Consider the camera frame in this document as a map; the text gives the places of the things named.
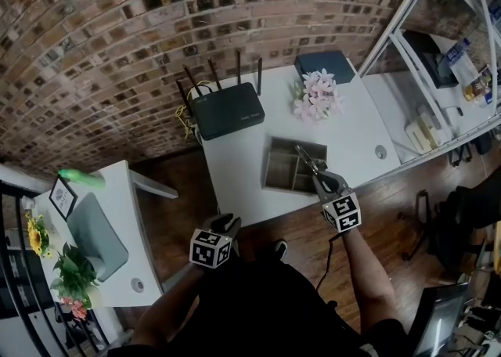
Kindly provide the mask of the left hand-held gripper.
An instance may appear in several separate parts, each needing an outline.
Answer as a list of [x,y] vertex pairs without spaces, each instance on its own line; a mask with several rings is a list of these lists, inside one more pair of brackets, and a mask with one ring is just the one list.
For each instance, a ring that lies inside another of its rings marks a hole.
[[233,220],[233,214],[217,215],[211,223],[214,232],[196,229],[190,242],[189,261],[209,269],[216,269],[227,262],[232,248],[232,239],[236,238],[240,230],[242,220],[237,217]]

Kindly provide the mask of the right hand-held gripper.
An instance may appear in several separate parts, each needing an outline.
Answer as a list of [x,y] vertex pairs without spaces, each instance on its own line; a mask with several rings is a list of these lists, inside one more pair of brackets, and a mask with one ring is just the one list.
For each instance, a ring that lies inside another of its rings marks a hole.
[[340,175],[318,171],[312,175],[315,191],[321,200],[323,216],[339,233],[360,225],[360,207],[352,188]]

